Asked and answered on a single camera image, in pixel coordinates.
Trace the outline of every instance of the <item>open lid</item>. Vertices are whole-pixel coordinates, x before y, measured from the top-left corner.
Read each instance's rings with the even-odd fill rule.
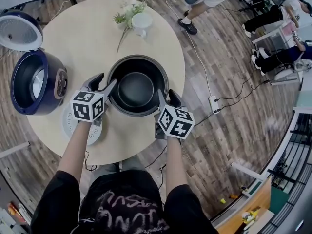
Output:
[[[37,50],[43,41],[42,28],[36,19],[20,10],[0,16],[0,44],[12,50]]]

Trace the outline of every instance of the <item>white shirt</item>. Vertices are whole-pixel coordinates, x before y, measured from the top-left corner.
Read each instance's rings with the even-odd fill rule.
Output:
[[[286,11],[286,6],[290,6],[293,9],[293,14],[297,16],[299,14],[299,11],[301,9],[301,4],[298,0],[286,0],[282,3],[281,11],[283,13],[283,20],[290,19],[291,16]]]

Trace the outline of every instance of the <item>white cup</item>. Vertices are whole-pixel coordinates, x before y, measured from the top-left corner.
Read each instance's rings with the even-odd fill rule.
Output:
[[[132,27],[134,32],[145,38],[149,28],[152,26],[153,19],[147,13],[137,13],[132,17]]]

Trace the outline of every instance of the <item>beige table top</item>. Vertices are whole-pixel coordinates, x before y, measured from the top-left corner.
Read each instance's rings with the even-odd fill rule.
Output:
[[[43,30],[43,48],[58,57],[68,70],[68,88],[62,106],[45,116],[27,116],[39,139],[53,152],[62,156],[68,137],[62,130],[61,116],[70,97],[89,77],[104,73],[100,84],[107,82],[108,72],[121,58],[134,54],[152,57],[165,69],[169,86],[182,95],[185,63],[182,48],[173,29],[151,8],[146,12],[153,26],[144,40],[133,31],[117,46],[122,35],[113,21],[120,8],[130,0],[87,0],[56,16]],[[108,164],[129,158],[148,147],[154,139],[154,117],[129,117],[109,108],[103,118],[100,138],[87,147],[88,164]]]

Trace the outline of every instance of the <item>black inner pot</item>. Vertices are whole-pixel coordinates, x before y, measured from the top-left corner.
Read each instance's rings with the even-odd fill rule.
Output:
[[[108,82],[117,79],[110,95],[111,103],[125,114],[145,116],[157,110],[158,88],[167,94],[168,78],[155,60],[130,56],[120,60],[110,71]]]
[[[19,65],[13,77],[13,95],[19,107],[28,108],[36,100],[33,92],[33,83],[36,75],[42,69],[42,60],[37,55],[26,57]]]

